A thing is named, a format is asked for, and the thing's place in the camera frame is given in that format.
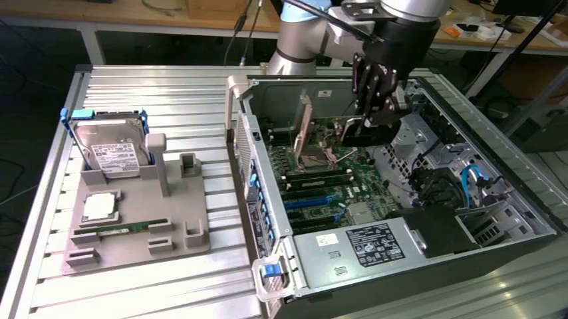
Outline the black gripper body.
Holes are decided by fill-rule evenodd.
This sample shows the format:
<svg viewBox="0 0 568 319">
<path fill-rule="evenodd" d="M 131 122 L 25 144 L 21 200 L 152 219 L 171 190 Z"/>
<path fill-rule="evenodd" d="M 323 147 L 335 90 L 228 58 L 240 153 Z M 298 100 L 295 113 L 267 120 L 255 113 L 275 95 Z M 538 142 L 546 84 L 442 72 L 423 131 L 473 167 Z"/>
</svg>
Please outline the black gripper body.
<svg viewBox="0 0 568 319">
<path fill-rule="evenodd" d="M 439 28 L 439 19 L 417 22 L 395 17 L 374 19 L 372 22 L 371 34 L 380 40 L 363 43 L 362 61 L 371 65 L 371 69 L 379 64 L 395 70 L 396 78 L 404 80 L 425 57 Z"/>
</svg>

